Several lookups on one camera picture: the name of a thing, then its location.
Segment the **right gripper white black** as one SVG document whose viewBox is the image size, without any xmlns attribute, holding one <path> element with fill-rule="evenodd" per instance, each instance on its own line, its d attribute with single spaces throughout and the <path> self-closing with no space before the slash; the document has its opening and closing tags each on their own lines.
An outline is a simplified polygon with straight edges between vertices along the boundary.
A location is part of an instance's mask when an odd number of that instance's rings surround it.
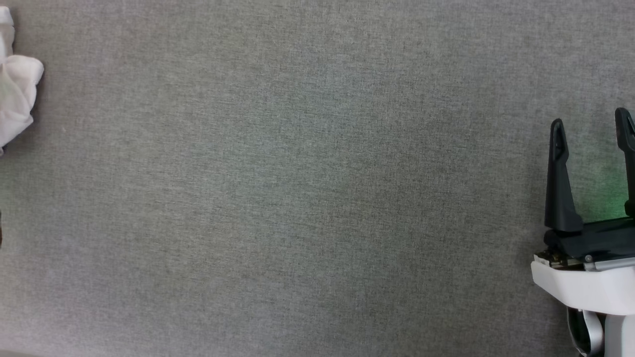
<svg viewBox="0 0 635 357">
<path fill-rule="evenodd" d="M 563 121 L 551 123 L 544 223 L 546 249 L 531 263 L 533 282 L 567 307 L 635 315 L 635 219 L 583 225 L 576 212 Z"/>
</svg>

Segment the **grey fabric sofa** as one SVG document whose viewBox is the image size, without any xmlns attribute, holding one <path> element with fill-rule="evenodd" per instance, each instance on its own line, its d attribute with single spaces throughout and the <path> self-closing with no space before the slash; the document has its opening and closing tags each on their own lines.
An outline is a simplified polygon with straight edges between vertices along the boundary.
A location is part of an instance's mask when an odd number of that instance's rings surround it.
<svg viewBox="0 0 635 357">
<path fill-rule="evenodd" d="M 635 0 L 0 0 L 0 356 L 577 357 L 549 131 L 624 215 Z"/>
</svg>

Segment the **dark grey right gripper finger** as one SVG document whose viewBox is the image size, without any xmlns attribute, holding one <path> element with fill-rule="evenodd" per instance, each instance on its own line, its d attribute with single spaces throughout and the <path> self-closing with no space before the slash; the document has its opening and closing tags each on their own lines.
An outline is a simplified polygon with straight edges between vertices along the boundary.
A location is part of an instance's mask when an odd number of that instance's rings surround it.
<svg viewBox="0 0 635 357">
<path fill-rule="evenodd" d="M 619 149 L 624 153 L 628 185 L 625 213 L 635 219 L 635 120 L 626 108 L 615 110 L 616 135 Z"/>
</svg>

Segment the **white crumpled garment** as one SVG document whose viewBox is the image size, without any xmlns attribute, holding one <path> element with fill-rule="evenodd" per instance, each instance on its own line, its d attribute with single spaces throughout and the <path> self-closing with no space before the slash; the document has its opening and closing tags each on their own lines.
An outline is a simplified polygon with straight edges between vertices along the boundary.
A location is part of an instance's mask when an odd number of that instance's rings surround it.
<svg viewBox="0 0 635 357">
<path fill-rule="evenodd" d="M 45 68 L 38 59 L 13 53 L 14 22 L 0 6 L 0 156 L 33 123 L 37 86 Z"/>
</svg>

